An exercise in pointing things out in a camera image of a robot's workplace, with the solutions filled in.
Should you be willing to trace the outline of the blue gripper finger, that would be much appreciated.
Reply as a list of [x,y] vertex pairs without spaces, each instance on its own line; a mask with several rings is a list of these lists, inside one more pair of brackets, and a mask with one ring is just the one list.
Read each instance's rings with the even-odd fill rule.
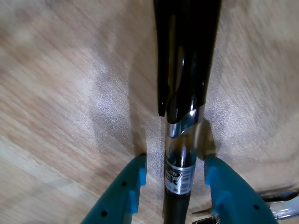
[[92,207],[83,224],[130,224],[138,212],[140,188],[146,185],[147,155],[135,157]]
[[220,224],[276,224],[270,208],[253,188],[223,160],[204,160],[205,184],[210,187],[213,213]]

